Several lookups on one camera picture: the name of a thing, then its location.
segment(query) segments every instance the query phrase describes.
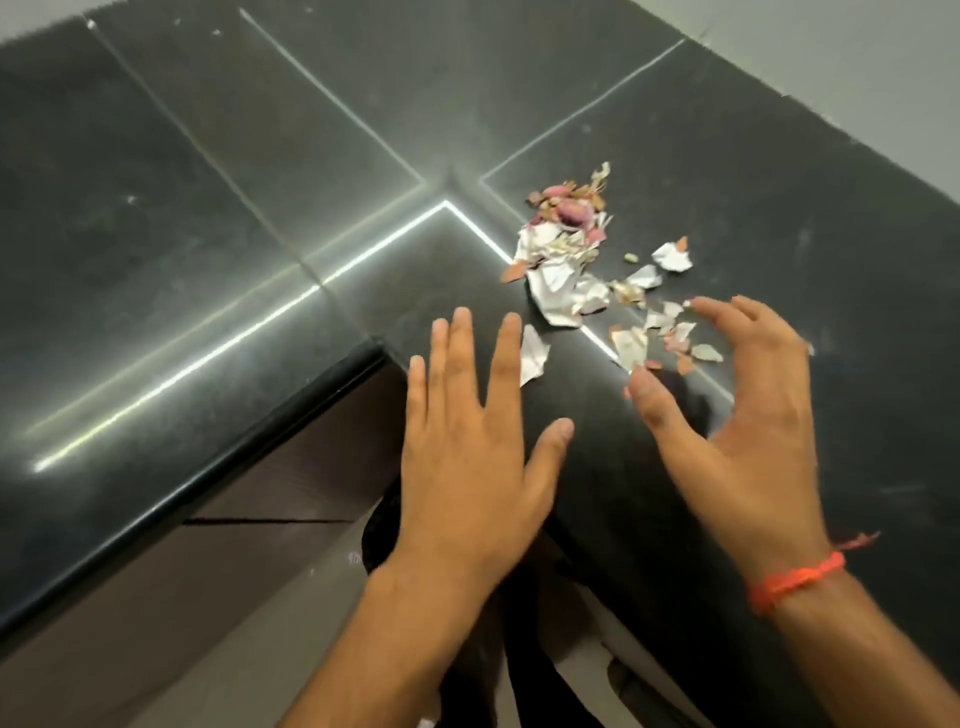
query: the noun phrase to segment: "debris pile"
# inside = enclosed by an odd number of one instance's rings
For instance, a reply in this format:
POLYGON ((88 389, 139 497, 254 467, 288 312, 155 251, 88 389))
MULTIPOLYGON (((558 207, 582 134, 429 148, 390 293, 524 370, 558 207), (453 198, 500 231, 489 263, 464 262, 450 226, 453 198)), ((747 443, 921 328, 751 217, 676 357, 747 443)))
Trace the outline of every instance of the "debris pile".
MULTIPOLYGON (((677 370, 681 374, 693 371, 694 359, 723 361, 723 355, 711 345, 692 344, 690 334, 695 323, 678 323, 686 303, 667 301, 662 304, 662 311, 653 310, 647 303, 647 291, 663 284, 663 271, 683 273, 693 267, 686 236, 661 245, 652 254, 653 263, 624 280, 600 280, 587 272, 587 266, 599 256, 612 219, 603 198, 610 172, 610 163, 604 162, 590 176, 589 184, 569 181, 532 192, 527 203, 536 214, 520 230, 514 262, 501 280, 526 278, 540 313, 556 327, 579 328, 584 316, 610 305, 611 294, 618 303, 646 311, 642 327, 611 329, 617 360, 628 371, 634 366, 662 368, 658 361, 647 358, 651 329, 659 332, 663 347, 677 355, 677 370)), ((625 254, 623 259, 639 263, 639 257, 633 253, 625 254)), ((527 326, 521 349, 522 383, 543 374, 549 349, 533 327, 527 326)))

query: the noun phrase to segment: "right hand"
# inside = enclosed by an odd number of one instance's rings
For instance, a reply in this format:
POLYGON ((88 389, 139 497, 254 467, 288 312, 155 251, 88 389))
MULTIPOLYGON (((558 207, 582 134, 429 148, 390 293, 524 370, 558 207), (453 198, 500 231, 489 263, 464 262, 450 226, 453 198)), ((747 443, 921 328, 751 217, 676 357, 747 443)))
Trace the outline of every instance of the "right hand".
POLYGON ((817 491, 807 344, 777 313, 742 296, 694 299, 733 346, 733 414, 709 440, 645 369, 630 376, 636 411, 690 510, 748 583, 815 567, 833 551, 817 491))

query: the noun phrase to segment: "black countertop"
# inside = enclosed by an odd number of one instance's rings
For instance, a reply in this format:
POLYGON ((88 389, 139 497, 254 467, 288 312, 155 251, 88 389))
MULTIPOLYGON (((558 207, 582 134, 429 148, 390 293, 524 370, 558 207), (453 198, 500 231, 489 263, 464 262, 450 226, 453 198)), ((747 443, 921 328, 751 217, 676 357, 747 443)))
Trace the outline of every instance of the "black countertop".
MULTIPOLYGON (((687 234, 696 267, 655 298, 745 293, 813 343, 831 533, 883 531, 852 571, 960 679, 954 203, 626 0, 91 20, 0 49, 0 624, 371 336, 424 353, 469 305, 484 379, 518 310, 554 347, 528 443, 578 427, 551 533, 714 723, 826 724, 620 397, 605 332, 633 314, 549 329, 497 282, 526 194, 609 160, 593 270, 687 234)), ((718 422, 731 374, 690 378, 718 422)))

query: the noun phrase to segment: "wrist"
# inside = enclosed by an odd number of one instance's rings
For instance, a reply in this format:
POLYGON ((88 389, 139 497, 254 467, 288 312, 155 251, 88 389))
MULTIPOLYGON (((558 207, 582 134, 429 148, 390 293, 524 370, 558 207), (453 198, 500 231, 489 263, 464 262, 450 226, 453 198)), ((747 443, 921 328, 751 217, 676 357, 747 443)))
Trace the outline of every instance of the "wrist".
POLYGON ((864 599, 870 598, 860 583, 841 569, 785 595, 774 607, 772 618, 783 629, 800 622, 822 620, 824 615, 837 615, 864 599))
POLYGON ((444 568, 437 559, 397 548, 371 574, 371 582, 426 599, 437 607, 476 619, 490 596, 481 580, 444 568))

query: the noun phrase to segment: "hand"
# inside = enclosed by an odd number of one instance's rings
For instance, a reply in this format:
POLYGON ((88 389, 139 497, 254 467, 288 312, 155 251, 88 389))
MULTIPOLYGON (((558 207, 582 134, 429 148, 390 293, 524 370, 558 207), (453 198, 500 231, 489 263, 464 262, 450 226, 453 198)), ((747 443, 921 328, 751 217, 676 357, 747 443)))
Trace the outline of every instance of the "hand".
POLYGON ((817 492, 807 344, 763 303, 698 298, 733 345, 733 414, 709 440, 650 372, 630 376, 636 410, 690 510, 749 583, 814 567, 833 548, 817 492))
POLYGON ((410 361, 400 533, 390 561, 482 601, 523 557, 553 507, 573 422, 549 426, 523 465, 520 317, 508 314, 477 398, 470 312, 433 324, 430 374, 410 361))

